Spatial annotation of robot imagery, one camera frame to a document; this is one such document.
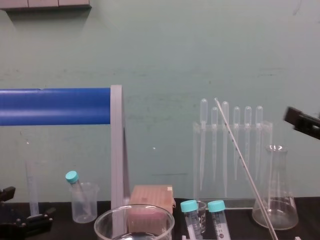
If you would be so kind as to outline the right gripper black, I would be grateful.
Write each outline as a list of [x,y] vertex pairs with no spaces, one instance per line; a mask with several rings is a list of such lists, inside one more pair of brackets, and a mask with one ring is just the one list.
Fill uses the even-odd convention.
[[291,125],[294,129],[313,137],[320,139],[320,118],[310,116],[302,111],[288,106],[284,114],[283,120]]

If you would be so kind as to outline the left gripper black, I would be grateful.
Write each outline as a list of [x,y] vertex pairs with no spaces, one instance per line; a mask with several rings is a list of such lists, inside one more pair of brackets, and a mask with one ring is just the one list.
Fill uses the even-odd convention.
[[[0,190],[0,207],[4,202],[14,198],[16,188],[9,186]],[[51,207],[44,213],[29,216],[27,218],[16,217],[14,221],[0,222],[0,238],[2,240],[24,240],[26,235],[35,235],[49,232],[53,225],[53,216],[56,208]]]

